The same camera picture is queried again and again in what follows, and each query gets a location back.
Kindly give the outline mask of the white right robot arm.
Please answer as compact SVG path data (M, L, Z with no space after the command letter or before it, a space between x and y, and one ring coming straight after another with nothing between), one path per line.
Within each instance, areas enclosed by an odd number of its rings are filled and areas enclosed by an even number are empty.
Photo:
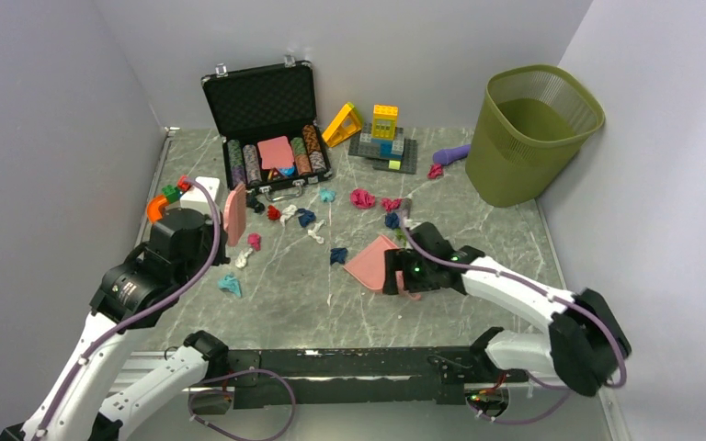
M632 352L605 298L586 288L553 288L505 267L485 252L454 247L430 222L403 230L405 248L383 254L382 292L440 288L486 300L525 320L534 333L492 327L471 346L471 371L481 381L509 371L548 374L569 390L593 397L626 385Z

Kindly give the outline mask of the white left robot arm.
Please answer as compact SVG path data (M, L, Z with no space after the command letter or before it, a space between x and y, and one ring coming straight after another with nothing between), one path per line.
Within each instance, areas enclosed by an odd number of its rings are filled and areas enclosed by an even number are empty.
M213 386L230 371L228 346L205 331L190 334L146 379L110 396L132 352L212 266L228 263L222 214L171 209L102 277L78 343L39 408L5 428L2 440L124 440L172 396Z

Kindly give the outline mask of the pink hand brush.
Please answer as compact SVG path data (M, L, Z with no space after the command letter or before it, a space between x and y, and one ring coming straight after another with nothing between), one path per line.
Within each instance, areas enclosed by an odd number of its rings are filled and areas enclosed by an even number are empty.
M223 228L227 233L226 245L235 247L246 229L246 196L245 184L238 184L228 195L223 207Z

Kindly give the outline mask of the pink dustpan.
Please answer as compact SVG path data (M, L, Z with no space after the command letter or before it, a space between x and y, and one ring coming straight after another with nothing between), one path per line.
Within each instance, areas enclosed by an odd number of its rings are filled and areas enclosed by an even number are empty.
M343 268L363 287L382 294L385 283L385 252L399 246L385 235L379 235L354 257L349 258Z

